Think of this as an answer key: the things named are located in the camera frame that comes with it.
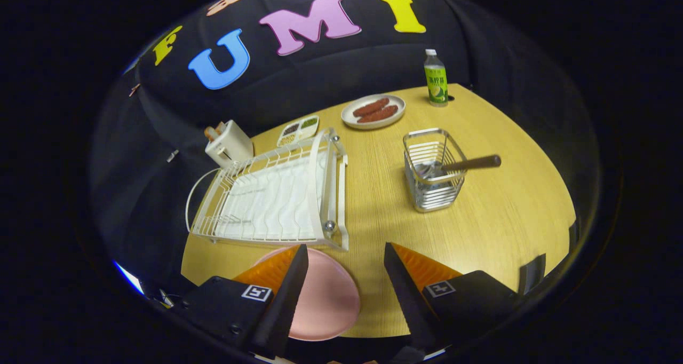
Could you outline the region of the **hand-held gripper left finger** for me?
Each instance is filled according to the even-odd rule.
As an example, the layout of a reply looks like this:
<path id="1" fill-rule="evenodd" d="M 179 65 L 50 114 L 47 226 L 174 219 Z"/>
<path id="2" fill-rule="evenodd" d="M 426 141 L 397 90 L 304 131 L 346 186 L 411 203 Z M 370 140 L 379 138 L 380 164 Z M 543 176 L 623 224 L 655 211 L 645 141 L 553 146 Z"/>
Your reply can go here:
<path id="1" fill-rule="evenodd" d="M 227 349 L 281 356 L 308 267 L 299 244 L 232 279 L 213 276 L 179 301 L 179 320 Z"/>

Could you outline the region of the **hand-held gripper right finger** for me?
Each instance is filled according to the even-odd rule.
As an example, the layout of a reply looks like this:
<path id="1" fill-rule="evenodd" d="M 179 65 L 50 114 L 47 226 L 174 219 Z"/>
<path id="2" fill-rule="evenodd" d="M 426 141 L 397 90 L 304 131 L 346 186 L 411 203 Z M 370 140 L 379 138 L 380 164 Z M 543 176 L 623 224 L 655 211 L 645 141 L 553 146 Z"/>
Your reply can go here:
<path id="1" fill-rule="evenodd" d="M 385 244 L 384 267 L 412 346 L 424 352 L 473 344 L 522 302 L 517 292 L 483 270 L 461 273 L 395 242 Z"/>

